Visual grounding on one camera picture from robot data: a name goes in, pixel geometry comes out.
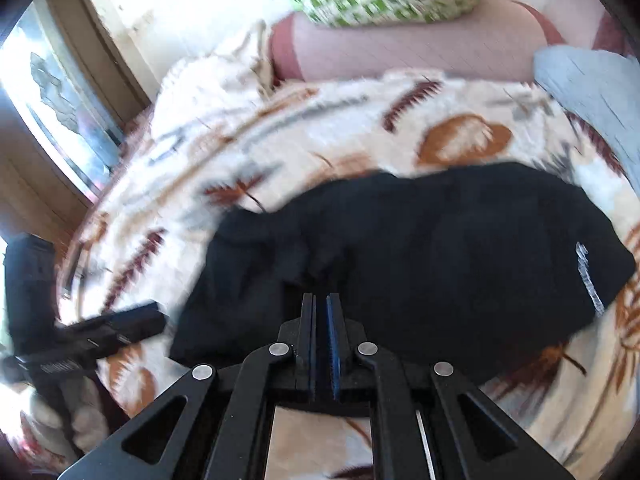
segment black cloth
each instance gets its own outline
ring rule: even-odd
[[[322,184],[270,214],[225,216],[170,357],[241,362],[320,289],[369,340],[479,384],[593,321],[578,243],[607,306],[634,258],[584,191],[551,174],[504,163]]]

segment black device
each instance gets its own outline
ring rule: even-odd
[[[337,294],[305,294],[277,342],[196,366],[60,479],[259,480],[276,405],[366,409],[378,480],[573,478],[451,364],[401,362]]]
[[[4,382],[31,383],[63,421],[73,452],[74,430],[60,384],[94,373],[98,359],[164,330],[166,317],[155,302],[108,313],[70,326],[57,326],[53,244],[30,234],[6,248],[4,274],[9,336],[14,354],[0,362]]]

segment triangular cutout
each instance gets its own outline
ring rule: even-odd
[[[144,426],[128,437],[122,443],[122,449],[148,464],[157,464],[186,404],[185,396],[172,399]]]
[[[461,394],[458,403],[482,460],[490,462],[516,449],[514,440],[471,397]]]

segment silver rivet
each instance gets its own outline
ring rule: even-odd
[[[269,347],[271,355],[284,355],[289,351],[289,345],[286,343],[274,343]]]
[[[203,381],[204,379],[209,379],[212,373],[213,368],[211,368],[209,365],[198,365],[193,369],[191,375],[194,379]]]
[[[362,355],[373,355],[378,351],[378,345],[375,343],[370,343],[369,341],[365,341],[364,343],[360,343],[358,345],[358,352]]]
[[[453,366],[446,361],[440,361],[435,364],[433,371],[442,377],[449,377],[453,373]]]

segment leaf print blanket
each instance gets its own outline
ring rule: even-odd
[[[640,260],[640,202],[619,162],[543,89],[402,70],[274,92],[267,36],[256,25],[165,78],[59,272],[64,321],[155,300],[174,326],[229,206],[271,211],[377,169],[416,176],[517,160],[549,171],[583,187]],[[129,415],[186,371],[166,357],[171,332],[100,363]],[[484,389],[577,479],[594,479],[636,420],[639,352],[636,273],[592,326]],[[365,477],[371,460],[366,420],[277,410],[268,480]]]

